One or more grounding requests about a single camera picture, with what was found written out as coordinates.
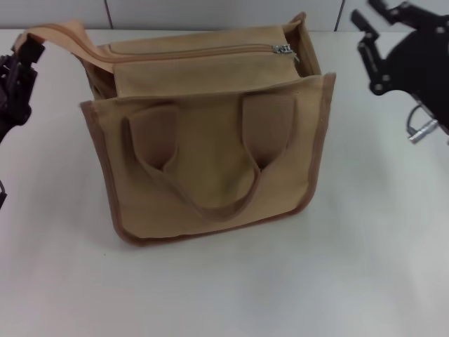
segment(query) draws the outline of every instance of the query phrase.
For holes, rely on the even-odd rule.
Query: bag trim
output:
[[[252,223],[246,223],[244,225],[236,226],[233,228],[228,228],[225,230],[216,230],[216,231],[206,232],[206,233],[201,233],[201,234],[181,234],[176,237],[139,238],[139,237],[136,237],[135,235],[124,230],[123,226],[121,225],[119,198],[117,197],[117,193],[116,193],[111,163],[109,161],[109,157],[106,155],[107,151],[106,151],[105,135],[99,125],[98,112],[95,109],[95,104],[93,104],[92,102],[81,103],[81,110],[83,111],[83,114],[86,118],[86,121],[88,124],[88,129],[89,129],[89,132],[93,139],[95,149],[99,156],[102,171],[105,176],[105,185],[106,185],[106,191],[107,191],[107,196],[108,196],[108,200],[109,200],[109,206],[111,209],[112,223],[114,225],[114,229],[115,229],[116,233],[118,234],[118,236],[120,236],[120,238],[122,238],[122,240],[124,240],[134,246],[148,246],[148,245],[152,245],[152,244],[164,244],[164,243],[168,243],[168,242],[176,242],[176,241],[181,241],[184,239],[202,237],[202,236],[206,236],[206,235],[210,235],[210,234],[217,234],[217,233],[221,233],[221,232],[227,232],[230,230],[236,230],[236,229],[243,228],[243,227],[249,227],[249,226],[257,225],[260,223],[265,223],[267,221],[274,221],[274,220],[285,218],[287,216],[295,215],[295,214],[301,212],[302,210],[304,210],[307,207],[307,205],[310,203],[310,201],[312,200],[312,198],[315,194],[315,191],[316,191],[316,184],[318,182],[319,167],[320,167],[320,162],[321,162],[321,155],[323,152],[324,139],[326,136],[326,131],[328,129],[330,104],[332,101],[335,80],[336,80],[335,73],[329,73],[329,74],[324,75],[323,94],[321,96],[321,108],[320,108],[320,115],[319,115],[320,122],[319,122],[317,130],[315,132],[314,151],[313,151],[313,155],[311,158],[311,164],[309,167],[309,184],[307,186],[307,191],[305,192],[303,198],[301,199],[300,203],[298,204],[298,206],[295,209],[293,209],[292,211],[289,211],[289,212],[285,212],[285,213],[276,215],[276,216],[271,216],[268,218],[257,220]]]

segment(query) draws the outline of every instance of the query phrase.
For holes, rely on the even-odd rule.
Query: table surface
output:
[[[18,33],[0,31],[0,54]],[[90,31],[97,44],[168,34]],[[337,83],[309,207],[143,249],[112,227],[83,68],[48,45],[32,118],[0,146],[0,336],[448,336],[448,137],[408,142],[414,101],[370,93],[360,34],[311,37]]]

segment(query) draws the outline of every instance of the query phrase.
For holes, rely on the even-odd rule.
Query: tan canvas bag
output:
[[[31,34],[82,61],[95,100],[81,109],[114,227],[144,245],[310,202],[335,75],[321,75],[304,19],[106,46],[74,21],[33,27],[15,48]]]

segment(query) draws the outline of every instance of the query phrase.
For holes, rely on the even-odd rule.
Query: bag handle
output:
[[[93,44],[83,24],[77,20],[31,27],[25,30],[14,43],[15,51],[20,50],[28,34],[41,44],[50,41],[107,72],[113,72],[114,63],[110,62],[113,56],[107,55]]]
[[[243,99],[242,141],[253,166],[254,178],[247,193],[231,204],[206,208],[198,205],[180,184],[164,172],[177,152],[175,105],[155,107],[128,117],[135,156],[156,182],[179,196],[206,220],[227,221],[238,216],[253,199],[261,171],[273,164],[288,146],[295,99],[289,95],[252,95]]]

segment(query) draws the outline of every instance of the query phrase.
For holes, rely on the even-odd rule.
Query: white wall panel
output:
[[[108,0],[114,28],[222,29],[288,22],[307,13],[310,30],[334,30],[340,0]]]
[[[389,4],[389,8],[396,7],[401,4],[403,0],[385,0]],[[410,3],[423,7],[428,11],[432,11],[439,14],[449,14],[449,0],[411,0]],[[389,26],[386,21],[378,15],[372,8],[366,3],[366,0],[346,0],[344,5],[342,18],[338,26],[339,32],[352,32],[358,29],[349,21],[351,12],[354,9],[359,9],[364,16],[370,21],[373,27],[380,32],[407,32],[410,28],[402,25],[395,24]]]
[[[103,0],[0,0],[0,28],[25,28],[77,19],[89,28],[109,28]]]

